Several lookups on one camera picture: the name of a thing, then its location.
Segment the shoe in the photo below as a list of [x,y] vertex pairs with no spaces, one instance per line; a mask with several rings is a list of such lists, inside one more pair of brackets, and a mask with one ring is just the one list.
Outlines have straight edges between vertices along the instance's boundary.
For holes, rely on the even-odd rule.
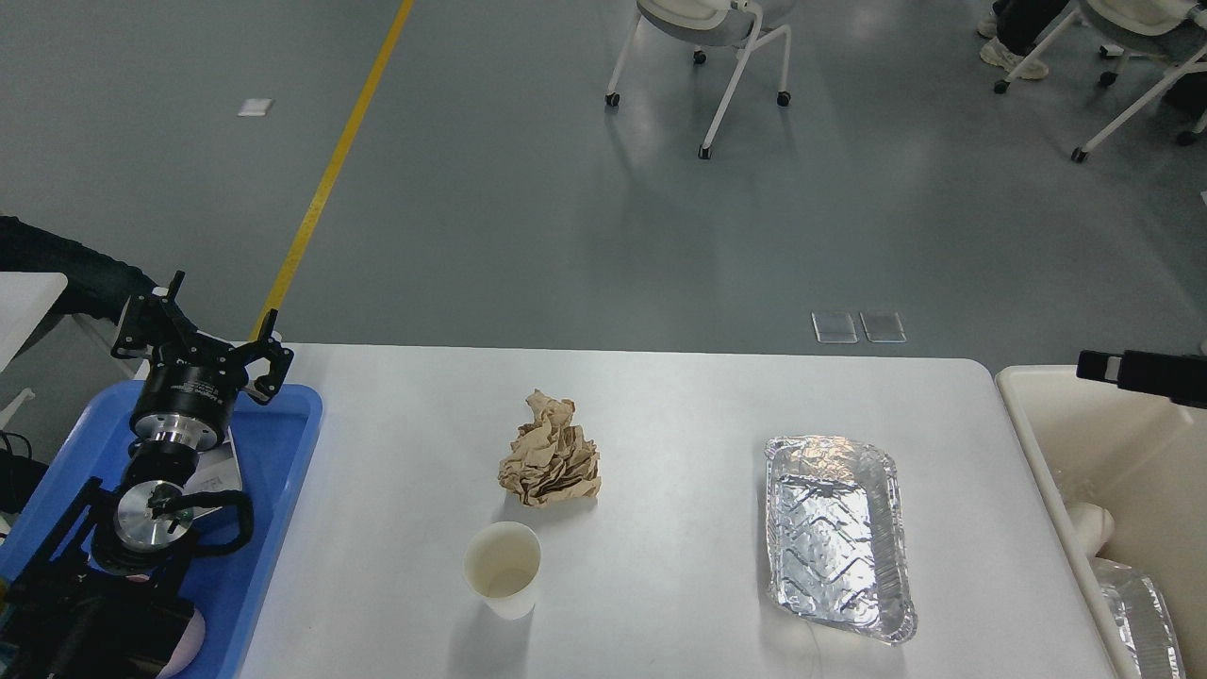
[[[1022,63],[1022,59],[1024,57],[1007,49],[1005,45],[1002,45],[1002,41],[996,37],[981,47],[981,60],[991,66],[1002,66],[1005,69],[1005,72],[1013,71],[1015,66]],[[1051,72],[1051,69],[1048,68],[1048,64],[1039,59],[1032,59],[1027,64],[1027,69],[1019,74],[1019,77],[1022,80],[1043,80],[1048,77],[1049,72]]]
[[993,10],[990,10],[985,18],[976,22],[976,35],[989,40],[990,37],[997,37],[997,14]]

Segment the aluminum foil tray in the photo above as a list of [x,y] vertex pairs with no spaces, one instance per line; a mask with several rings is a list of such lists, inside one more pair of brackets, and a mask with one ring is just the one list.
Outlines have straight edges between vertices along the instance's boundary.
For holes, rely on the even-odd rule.
[[814,622],[890,645],[914,637],[897,468],[841,437],[766,445],[769,593]]
[[1153,580],[1143,573],[1107,561],[1091,558],[1090,569],[1107,598],[1107,608],[1119,627],[1119,638],[1143,679],[1184,679],[1178,638],[1170,609]]

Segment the white chair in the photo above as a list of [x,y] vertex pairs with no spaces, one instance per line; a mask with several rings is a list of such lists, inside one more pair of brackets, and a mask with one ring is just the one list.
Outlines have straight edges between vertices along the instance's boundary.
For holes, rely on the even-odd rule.
[[[1135,104],[1110,121],[1092,139],[1073,150],[1073,162],[1085,162],[1090,151],[1106,141],[1120,125],[1127,122],[1145,104],[1168,89],[1185,74],[1207,71],[1207,63],[1200,59],[1207,54],[1207,12],[1202,5],[1191,0],[1078,0],[1077,8],[1069,12],[1048,37],[1005,78],[993,84],[993,92],[1002,94],[1031,62],[1048,48],[1079,17],[1085,17],[1107,39],[1123,47],[1123,53],[1114,69],[1098,77],[1100,87],[1110,87],[1127,65],[1133,54],[1144,54],[1159,62],[1170,64],[1161,80],[1145,92]],[[1186,146],[1207,128],[1207,112],[1199,118],[1193,129],[1178,134],[1178,144]]]
[[792,29],[787,25],[769,28],[771,22],[787,14],[795,5],[795,0],[764,0],[768,5],[766,12],[762,5],[754,0],[637,0],[637,13],[632,22],[632,30],[624,41],[620,57],[612,70],[612,81],[607,86],[605,101],[608,106],[620,104],[620,94],[616,90],[617,81],[620,80],[620,70],[629,55],[629,47],[632,45],[632,36],[636,35],[641,19],[663,33],[690,42],[694,45],[693,60],[696,65],[704,64],[706,55],[701,46],[713,47],[737,47],[737,66],[733,77],[729,78],[729,87],[725,88],[721,105],[712,117],[709,133],[700,144],[699,157],[707,160],[712,157],[712,140],[721,127],[721,118],[725,116],[729,100],[734,95],[737,81],[746,69],[746,60],[751,52],[763,47],[776,37],[783,37],[783,65],[780,69],[780,92],[776,103],[787,106],[792,100],[788,93],[788,52],[792,45]]

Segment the trash bin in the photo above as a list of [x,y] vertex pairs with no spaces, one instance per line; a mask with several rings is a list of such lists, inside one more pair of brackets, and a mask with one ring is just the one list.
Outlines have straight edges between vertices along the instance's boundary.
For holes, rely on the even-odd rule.
[[1190,677],[1207,677],[1207,411],[1078,380],[1074,367],[1013,367],[997,387],[1065,555],[1119,677],[1135,677],[1066,503],[1106,508],[1101,556],[1165,593]]

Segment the cable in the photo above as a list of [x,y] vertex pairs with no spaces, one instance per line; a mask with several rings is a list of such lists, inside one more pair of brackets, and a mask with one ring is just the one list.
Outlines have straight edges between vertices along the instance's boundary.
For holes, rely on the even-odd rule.
[[29,443],[29,439],[25,439],[24,437],[22,437],[21,434],[17,434],[16,432],[4,432],[4,431],[0,431],[0,440],[4,441],[4,445],[5,445],[6,449],[8,449],[10,453],[13,452],[13,450],[12,450],[12,441],[8,441],[10,437],[12,437],[13,439],[19,439],[21,443],[25,444],[25,460],[30,460],[30,461],[34,460],[34,446]]

